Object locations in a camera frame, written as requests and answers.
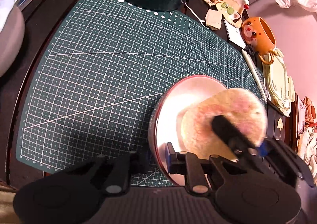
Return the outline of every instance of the green cutting mat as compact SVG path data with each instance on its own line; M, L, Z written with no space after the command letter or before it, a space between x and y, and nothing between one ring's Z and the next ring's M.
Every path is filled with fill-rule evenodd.
M124 0L79 0L47 47L20 122L16 157L54 173L103 154L116 158L147 140L159 98L180 79L205 74L260 98L242 55L178 11ZM151 160L132 183L171 183Z

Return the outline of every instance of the yellow leaf charm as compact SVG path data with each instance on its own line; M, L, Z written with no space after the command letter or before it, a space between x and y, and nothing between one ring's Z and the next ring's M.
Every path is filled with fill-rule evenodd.
M277 128L279 128L280 130L284 128L284 126L283 126L283 121L282 121L281 118L280 118L280 119L278 120L278 122L277 122Z

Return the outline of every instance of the mug handle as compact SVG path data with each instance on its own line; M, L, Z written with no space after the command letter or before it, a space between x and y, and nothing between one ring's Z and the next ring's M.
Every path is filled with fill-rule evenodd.
M273 51L273 50L269 50L268 53L269 53L270 56L271 56L271 60L270 60L269 62L268 62L268 61L265 61L264 58L263 58L261 55L259 55L259 58L260 58L260 60L262 61L262 63L263 63L263 64L266 64L266 65L272 64L272 63L274 62L274 56L277 56L276 52Z

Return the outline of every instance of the round flatbread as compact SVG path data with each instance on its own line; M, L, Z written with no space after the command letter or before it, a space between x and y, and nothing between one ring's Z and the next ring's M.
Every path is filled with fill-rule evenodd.
M211 121L217 115L224 115L255 146L261 145L267 123L264 106L253 93L232 88L190 107L184 114L181 135L189 152L201 159L208 159L212 154L236 159L229 147L212 131Z

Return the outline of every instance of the cup opening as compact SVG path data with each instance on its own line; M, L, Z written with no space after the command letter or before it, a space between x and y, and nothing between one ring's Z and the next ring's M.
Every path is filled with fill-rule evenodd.
M267 25L267 23L260 17L260 23L263 27L263 30L265 31L266 35L268 36L268 38L270 39L270 41L276 45L276 41L275 41L275 37L270 29L270 27Z

